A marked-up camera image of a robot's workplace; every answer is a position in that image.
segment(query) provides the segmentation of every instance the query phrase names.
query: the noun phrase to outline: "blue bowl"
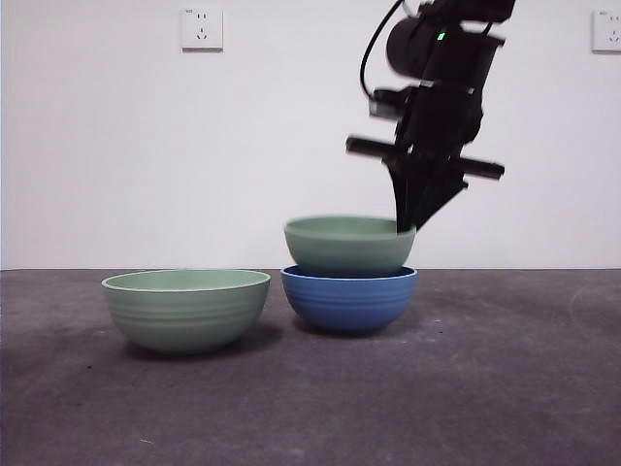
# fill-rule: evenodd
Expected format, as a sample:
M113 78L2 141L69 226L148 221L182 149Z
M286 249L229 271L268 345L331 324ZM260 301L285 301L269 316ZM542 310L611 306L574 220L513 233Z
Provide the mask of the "blue bowl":
M304 322L349 334L373 332L397 319L408 308L417 275L408 267L372 279L314 277L298 266L280 273L289 304Z

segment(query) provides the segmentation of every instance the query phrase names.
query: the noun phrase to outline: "bowl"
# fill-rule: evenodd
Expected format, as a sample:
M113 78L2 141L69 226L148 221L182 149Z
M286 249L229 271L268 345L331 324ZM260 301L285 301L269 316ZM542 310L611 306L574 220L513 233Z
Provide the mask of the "bowl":
M284 235L300 268L317 277L372 278L399 272L415 228L397 233L397 222L368 216L314 216L289 221Z
M389 277L315 277L298 266L283 269L289 304L304 322L329 332L363 334L397 319L413 296L417 272L403 267Z
M163 270L102 281L116 327L133 343L169 354L216 350L260 316L270 276L248 270Z

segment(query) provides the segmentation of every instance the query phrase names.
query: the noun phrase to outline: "electrical outlet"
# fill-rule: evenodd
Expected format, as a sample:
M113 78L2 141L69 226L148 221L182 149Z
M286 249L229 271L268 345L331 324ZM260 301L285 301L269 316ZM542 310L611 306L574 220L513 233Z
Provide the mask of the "electrical outlet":
M593 12L593 51L621 53L621 11Z
M219 8L181 10L183 51L222 51L223 12Z

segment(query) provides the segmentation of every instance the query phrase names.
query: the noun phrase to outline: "gray floor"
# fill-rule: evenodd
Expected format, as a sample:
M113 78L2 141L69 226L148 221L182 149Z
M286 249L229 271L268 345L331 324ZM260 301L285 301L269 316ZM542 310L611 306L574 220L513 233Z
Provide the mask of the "gray floor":
M621 271L421 271L363 339L273 272L259 325L184 359L112 327L112 273L1 274L3 465L621 464Z

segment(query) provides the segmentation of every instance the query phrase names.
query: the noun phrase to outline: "green bowl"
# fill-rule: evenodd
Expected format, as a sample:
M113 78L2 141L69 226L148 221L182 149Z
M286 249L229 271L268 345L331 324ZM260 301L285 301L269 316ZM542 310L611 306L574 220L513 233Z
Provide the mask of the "green bowl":
M238 339L260 316L270 276L247 270L163 270L102 281L116 327L150 350L192 354Z
M313 216L289 221L287 246L300 269L331 278L375 278L397 273L408 260L415 228L368 216Z

